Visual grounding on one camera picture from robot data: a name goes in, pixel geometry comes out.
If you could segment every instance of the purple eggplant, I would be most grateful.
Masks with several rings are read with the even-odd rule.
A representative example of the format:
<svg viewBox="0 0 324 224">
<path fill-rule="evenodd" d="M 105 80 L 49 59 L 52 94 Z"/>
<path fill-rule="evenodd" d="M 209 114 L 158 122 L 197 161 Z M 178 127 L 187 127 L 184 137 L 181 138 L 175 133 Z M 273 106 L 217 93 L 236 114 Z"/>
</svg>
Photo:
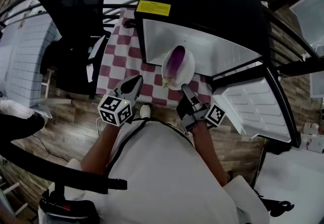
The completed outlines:
<svg viewBox="0 0 324 224">
<path fill-rule="evenodd" d="M 186 50 L 183 46 L 177 46 L 171 53 L 169 57 L 164 73 L 163 87 L 175 81 L 177 77 L 178 70 L 182 64 Z"/>
</svg>

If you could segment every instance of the black metal frame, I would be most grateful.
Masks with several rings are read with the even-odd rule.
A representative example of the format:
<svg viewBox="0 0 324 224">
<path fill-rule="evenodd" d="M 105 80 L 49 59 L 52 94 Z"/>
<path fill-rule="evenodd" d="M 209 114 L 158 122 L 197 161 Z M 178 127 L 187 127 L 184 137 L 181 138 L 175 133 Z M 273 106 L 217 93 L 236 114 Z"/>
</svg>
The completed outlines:
<svg viewBox="0 0 324 224">
<path fill-rule="evenodd" d="M 0 11 L 0 16 L 5 14 L 6 12 L 10 11 L 12 8 L 16 7 L 20 3 L 24 2 L 26 0 L 14 0 L 12 4 L 7 6 L 5 9 Z M 6 26 L 4 24 L 5 21 L 24 13 L 25 11 L 32 10 L 34 8 L 39 7 L 40 5 L 34 5 L 30 6 L 26 9 L 23 9 L 12 16 L 4 19 L 3 21 L 0 22 L 1 25 Z M 104 5 L 104 8 L 134 8 L 135 5 L 129 5 L 129 4 L 107 4 Z M 43 13 L 35 14 L 28 16 L 24 19 L 28 19 L 31 17 L 39 16 L 42 15 Z M 315 72 L 315 71 L 321 71 L 324 70 L 323 66 L 323 60 L 318 57 L 318 55 L 312 50 L 312 48 L 300 37 L 298 37 L 292 30 L 290 30 L 284 23 L 282 23 L 275 14 L 273 14 L 270 10 L 264 9 L 264 14 L 266 18 L 271 21 L 272 23 L 276 24 L 280 28 L 283 28 L 283 30 L 288 33 L 296 42 L 298 42 L 305 50 L 311 55 L 311 58 L 306 59 L 305 62 L 302 61 L 296 61 L 296 62 L 291 62 L 289 64 L 284 64 L 276 69 L 280 71 L 280 73 L 285 74 L 286 76 L 295 76 L 299 74 L 304 74 L 304 73 L 310 73 L 310 72 Z M 110 14 L 110 15 L 105 15 L 104 18 L 110 18 L 110 20 L 117 19 L 119 16 L 116 16 L 115 14 Z M 114 27 L 113 24 L 103 24 L 104 27 Z M 240 72 L 238 74 L 220 78 L 214 81 L 209 82 L 210 85 L 215 88 L 216 84 L 222 83 L 222 85 L 227 85 L 228 82 L 227 80 L 229 79 L 242 79 L 244 75 L 246 74 L 252 74 L 248 78 L 252 79 L 253 77 L 257 77 L 257 74 L 259 73 L 259 70 L 261 68 L 251 68 L 248 70 L 245 70 L 243 72 Z M 281 89 L 281 86 L 278 86 L 280 92 L 283 93 L 283 90 Z M 288 101 L 285 97 L 285 95 L 282 95 L 280 97 L 281 100 L 281 105 L 284 106 L 285 104 L 288 104 Z M 15 145 L 11 143 L 1 143 L 0 144 L 0 154 L 6 157 L 8 160 L 12 161 L 14 164 L 24 168 L 25 170 L 36 174 L 42 178 L 45 178 L 50 181 L 54 181 L 57 183 L 62 183 L 65 184 L 69 187 L 76 188 L 76 189 L 81 189 L 81 190 L 88 190 L 88 191 L 94 191 L 98 193 L 107 193 L 108 188 L 112 189 L 126 189 L 127 184 L 126 181 L 119 183 L 122 184 L 121 186 L 115 186 L 116 182 L 114 180 L 108 179 L 106 176 L 100 176 L 96 174 L 90 174 L 90 173 L 85 173 L 77 170 L 73 170 L 70 168 L 66 168 L 63 166 L 59 166 L 57 164 L 51 163 L 49 161 L 46 161 L 44 159 L 41 159 L 39 157 L 36 157 L 25 150 L 22 150 Z"/>
<path fill-rule="evenodd" d="M 287 48 L 290 52 L 292 52 L 295 56 L 297 56 L 299 59 L 303 60 L 303 56 L 299 54 L 296 50 L 292 49 L 288 44 L 286 44 L 284 41 L 282 41 L 279 37 L 277 37 L 273 33 L 269 33 L 269 37 L 275 41 L 277 41 L 279 44 Z"/>
<path fill-rule="evenodd" d="M 283 58 L 284 58 L 285 60 L 287 60 L 288 62 L 290 62 L 290 63 L 293 63 L 293 62 L 294 62 L 293 59 L 291 59 L 288 55 L 285 55 L 285 54 L 282 53 L 281 51 L 278 51 L 278 50 L 276 50 L 276 49 L 274 49 L 274 48 L 272 48 L 272 47 L 270 47 L 270 50 L 271 50 L 272 52 L 276 53 L 277 55 L 283 57 Z"/>
</svg>

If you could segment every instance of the red and white checkered cloth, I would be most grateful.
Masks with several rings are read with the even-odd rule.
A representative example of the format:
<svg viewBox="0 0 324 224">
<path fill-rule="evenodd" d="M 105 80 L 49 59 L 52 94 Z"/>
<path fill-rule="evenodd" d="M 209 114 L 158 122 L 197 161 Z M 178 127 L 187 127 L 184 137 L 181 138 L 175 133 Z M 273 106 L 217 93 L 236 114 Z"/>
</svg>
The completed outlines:
<svg viewBox="0 0 324 224">
<path fill-rule="evenodd" d="M 97 94 L 108 94 L 119 81 L 140 74 L 144 85 L 138 101 L 177 106 L 182 92 L 162 87 L 161 66 L 143 63 L 136 30 L 123 26 L 128 19 L 134 19 L 134 9 L 121 10 L 102 58 Z M 189 87 L 203 103 L 211 102 L 212 90 L 205 76 L 195 74 Z"/>
</svg>

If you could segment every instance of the tag label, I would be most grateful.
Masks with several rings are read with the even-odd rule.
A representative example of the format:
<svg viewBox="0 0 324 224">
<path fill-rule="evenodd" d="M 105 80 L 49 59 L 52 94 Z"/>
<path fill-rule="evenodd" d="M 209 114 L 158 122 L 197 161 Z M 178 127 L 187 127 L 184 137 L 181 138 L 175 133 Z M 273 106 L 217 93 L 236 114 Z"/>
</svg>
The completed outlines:
<svg viewBox="0 0 324 224">
<path fill-rule="evenodd" d="M 171 9 L 170 4 L 140 0 L 136 11 L 152 13 L 152 14 L 157 14 L 162 16 L 169 16 L 170 9 Z"/>
<path fill-rule="evenodd" d="M 87 65 L 88 83 L 92 82 L 92 74 L 93 74 L 93 64 L 89 64 Z"/>
<path fill-rule="evenodd" d="M 101 46 L 101 43 L 103 42 L 103 40 L 105 39 L 105 36 L 103 35 L 96 43 L 95 45 L 93 46 L 93 49 L 88 57 L 88 60 L 89 59 L 92 59 L 94 58 L 96 55 L 97 55 L 97 52 Z"/>
</svg>

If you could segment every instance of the black strap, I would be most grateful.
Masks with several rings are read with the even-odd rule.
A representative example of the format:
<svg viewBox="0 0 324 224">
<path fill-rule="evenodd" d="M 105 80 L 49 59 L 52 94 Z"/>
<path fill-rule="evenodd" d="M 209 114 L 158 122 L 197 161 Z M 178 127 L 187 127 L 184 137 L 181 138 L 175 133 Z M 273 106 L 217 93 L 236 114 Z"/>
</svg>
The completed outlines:
<svg viewBox="0 0 324 224">
<path fill-rule="evenodd" d="M 171 129 L 173 129 L 174 131 L 176 131 L 180 136 L 182 136 L 182 137 L 184 137 L 191 145 L 192 145 L 192 143 L 191 143 L 191 141 L 183 134 L 183 133 L 181 133 L 179 130 L 177 130 L 177 129 L 175 129 L 175 128 L 173 128 L 171 125 L 169 125 L 169 124 L 167 124 L 167 123 L 165 123 L 165 122 L 163 122 L 163 121 L 160 121 L 160 120 L 158 120 L 158 119 L 155 119 L 155 118 L 143 118 L 143 119 L 141 119 L 141 118 L 138 118 L 138 119 L 134 119 L 133 121 L 140 121 L 140 120 L 143 120 L 143 122 L 141 123 L 141 125 L 140 126 L 138 126 L 121 144 L 120 144 L 120 146 L 119 146 L 119 148 L 118 148 L 118 150 L 117 150 L 117 152 L 116 152 L 116 154 L 115 154 L 115 156 L 113 157 L 113 159 L 111 160 L 111 162 L 108 164 L 108 166 L 107 166 L 107 168 L 106 168 L 106 172 L 105 172 L 105 174 L 106 175 L 109 175 L 109 173 L 110 173 L 110 171 L 111 171 L 111 169 L 113 168 L 113 166 L 114 166 L 114 164 L 117 162 L 117 160 L 119 159 L 119 157 L 120 157 L 120 155 L 121 155 L 121 153 L 122 153 L 122 151 L 123 151 L 123 149 L 124 149 L 124 147 L 125 147 L 125 145 L 127 144 L 127 142 L 128 141 L 130 141 L 130 139 L 134 136 L 134 135 L 136 135 L 141 129 L 143 129 L 144 128 L 144 126 L 146 125 L 146 123 L 147 122 L 149 122 L 149 121 L 156 121 L 156 122 L 160 122 L 161 124 L 163 124 L 163 125 L 165 125 L 165 126 L 167 126 L 167 127 L 169 127 L 169 128 L 171 128 Z"/>
</svg>

